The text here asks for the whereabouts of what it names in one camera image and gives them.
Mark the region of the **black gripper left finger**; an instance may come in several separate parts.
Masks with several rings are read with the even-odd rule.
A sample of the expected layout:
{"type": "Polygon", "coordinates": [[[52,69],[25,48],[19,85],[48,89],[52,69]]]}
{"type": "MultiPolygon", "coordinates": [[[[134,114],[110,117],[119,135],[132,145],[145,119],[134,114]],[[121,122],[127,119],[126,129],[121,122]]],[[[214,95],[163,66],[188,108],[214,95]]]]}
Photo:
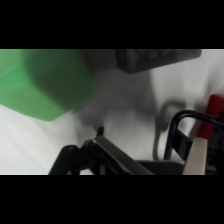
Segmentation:
{"type": "Polygon", "coordinates": [[[132,159],[104,136],[99,127],[96,137],[81,147],[67,145],[61,149],[50,175],[80,175],[89,170],[93,175],[152,175],[152,172],[132,159]]]}

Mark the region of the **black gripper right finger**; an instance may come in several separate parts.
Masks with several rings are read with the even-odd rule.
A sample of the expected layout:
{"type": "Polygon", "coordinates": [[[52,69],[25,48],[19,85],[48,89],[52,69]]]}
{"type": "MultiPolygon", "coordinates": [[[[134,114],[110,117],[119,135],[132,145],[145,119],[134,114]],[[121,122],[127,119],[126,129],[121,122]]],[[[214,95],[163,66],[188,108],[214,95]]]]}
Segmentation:
{"type": "Polygon", "coordinates": [[[204,175],[206,171],[208,141],[196,137],[193,140],[177,130],[173,149],[184,161],[184,175],[204,175]]]}

